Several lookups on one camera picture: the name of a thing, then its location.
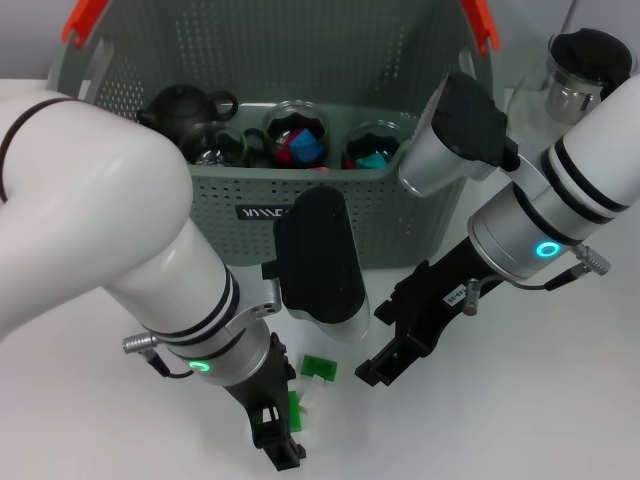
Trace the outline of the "black clay teapot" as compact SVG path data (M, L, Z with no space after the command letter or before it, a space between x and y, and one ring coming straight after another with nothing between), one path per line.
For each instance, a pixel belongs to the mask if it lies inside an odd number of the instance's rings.
M173 85L162 90L145 108L136 112L139 124L178 145L195 125L229 121L238 112L239 102L227 91L204 93L191 85Z

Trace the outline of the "dark green building brick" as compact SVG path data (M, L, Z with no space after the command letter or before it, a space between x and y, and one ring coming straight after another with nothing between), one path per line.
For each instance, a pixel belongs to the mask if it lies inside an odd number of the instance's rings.
M302 360L300 373L305 377L318 376L329 382L334 382L337 374L338 363L312 355L305 355Z

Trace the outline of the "blue building brick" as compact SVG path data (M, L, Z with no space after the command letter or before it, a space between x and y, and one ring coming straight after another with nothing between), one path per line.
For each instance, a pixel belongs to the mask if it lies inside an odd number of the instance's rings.
M295 130L289 140L288 149L293 160L302 165L319 162L325 153L324 146L308 129Z

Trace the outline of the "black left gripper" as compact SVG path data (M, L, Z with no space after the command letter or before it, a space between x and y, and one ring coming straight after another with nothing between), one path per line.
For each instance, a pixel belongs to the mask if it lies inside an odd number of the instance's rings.
M250 378L225 390L246 411L256 448L264 451L277 471L284 471L300 467L306 450L290 435L288 381L294 379L294 367L276 333L272 347Z

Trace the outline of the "glass pitcher with black lid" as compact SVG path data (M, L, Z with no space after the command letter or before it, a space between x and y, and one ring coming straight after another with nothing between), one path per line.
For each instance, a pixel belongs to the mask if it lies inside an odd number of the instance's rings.
M546 146L582 120L637 69L635 52L605 31L552 36L547 51L514 89L510 135Z

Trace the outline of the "grey-green perforated storage bin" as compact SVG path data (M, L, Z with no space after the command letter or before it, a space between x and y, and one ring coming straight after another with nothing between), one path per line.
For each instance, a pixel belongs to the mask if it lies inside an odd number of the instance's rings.
M478 52L459 0L109 0L86 43L76 48L73 39L55 55L49 87L127 119L176 84L234 94L238 129L260 127L283 101L326 114L331 171L191 168L192 218L231 265L271 258L275 218L316 186L344 195L363 266L433 255L462 183L415 197L395 165L343 169L343 141L378 120L411 136L448 74L491 89L496 52Z

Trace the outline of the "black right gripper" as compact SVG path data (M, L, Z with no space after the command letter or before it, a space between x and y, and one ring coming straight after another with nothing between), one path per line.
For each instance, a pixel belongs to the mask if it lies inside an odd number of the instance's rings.
M374 311L386 325L396 322L396 337L359 365L355 375L368 385L391 385L417 359L430 354L444 328L461 313L465 295L454 300L454 291L471 279L494 274L468 238L436 263L420 263L396 285L394 298L386 299Z

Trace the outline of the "glass teacup with black holder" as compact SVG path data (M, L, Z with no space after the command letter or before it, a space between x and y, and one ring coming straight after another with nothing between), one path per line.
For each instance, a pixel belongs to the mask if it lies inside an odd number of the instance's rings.
M263 161L272 168L279 168L272 155L274 140L285 132L290 133L298 129L308 129L324 146L322 159L311 165L294 163L289 168L280 169L309 169L325 166L329 154L330 123L326 114L316 105L307 101L285 101L269 109L260 128L249 128L244 131L247 139L248 155L251 160Z
M243 133L222 122L194 125L181 139L179 149L195 166L246 167L248 145Z
M380 152L387 157L389 165L405 138L406 135L393 122L378 120L362 124L352 129L343 141L341 167L345 170L382 170L357 169L355 160Z

